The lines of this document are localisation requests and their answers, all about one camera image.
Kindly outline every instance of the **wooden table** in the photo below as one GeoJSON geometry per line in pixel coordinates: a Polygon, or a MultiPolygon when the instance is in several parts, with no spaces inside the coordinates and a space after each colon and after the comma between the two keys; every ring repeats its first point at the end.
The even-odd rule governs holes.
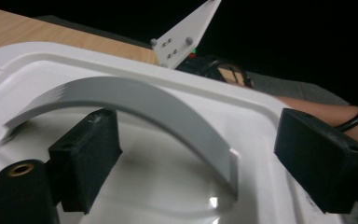
{"type": "Polygon", "coordinates": [[[139,62],[158,64],[151,49],[0,10],[0,47],[28,41],[55,42],[139,62]]]}

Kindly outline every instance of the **black strap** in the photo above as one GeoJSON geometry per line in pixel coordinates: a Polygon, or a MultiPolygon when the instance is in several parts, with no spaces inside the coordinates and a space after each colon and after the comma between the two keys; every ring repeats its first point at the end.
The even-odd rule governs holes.
{"type": "Polygon", "coordinates": [[[352,129],[358,125],[358,114],[353,118],[348,120],[347,122],[338,125],[336,128],[341,132],[346,132],[349,129],[352,129]]]}

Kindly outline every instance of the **curved gray plastic strip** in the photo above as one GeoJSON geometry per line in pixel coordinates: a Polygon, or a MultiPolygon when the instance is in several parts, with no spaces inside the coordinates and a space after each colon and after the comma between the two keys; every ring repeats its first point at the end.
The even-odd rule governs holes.
{"type": "Polygon", "coordinates": [[[71,106],[121,110],[154,123],[188,146],[209,164],[237,198],[237,156],[228,143],[191,107],[141,81],[122,77],[87,77],[43,93],[6,126],[11,134],[28,119],[71,106]]]}

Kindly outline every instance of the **white plastic tray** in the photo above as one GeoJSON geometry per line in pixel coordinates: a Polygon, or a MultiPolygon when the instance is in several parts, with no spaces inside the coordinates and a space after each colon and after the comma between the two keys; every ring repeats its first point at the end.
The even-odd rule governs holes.
{"type": "MultiPolygon", "coordinates": [[[[273,153],[286,105],[263,93],[160,66],[47,42],[2,47],[0,140],[5,122],[36,96],[97,76],[142,80],[200,113],[240,154],[239,199],[231,203],[207,167],[175,138],[118,111],[124,153],[88,215],[64,213],[58,206],[62,224],[342,223],[340,215],[320,212],[273,153]]],[[[48,147],[96,109],[74,107],[31,119],[15,139],[0,145],[0,170],[26,159],[47,161],[48,147]]]]}

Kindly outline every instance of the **dark background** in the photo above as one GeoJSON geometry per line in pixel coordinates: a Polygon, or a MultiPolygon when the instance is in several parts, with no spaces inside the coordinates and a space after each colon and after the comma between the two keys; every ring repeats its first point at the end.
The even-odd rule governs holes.
{"type": "MultiPolygon", "coordinates": [[[[204,2],[0,0],[0,9],[54,15],[149,43],[204,2]]],[[[223,0],[197,51],[262,75],[319,85],[358,105],[358,0],[223,0]]]]}

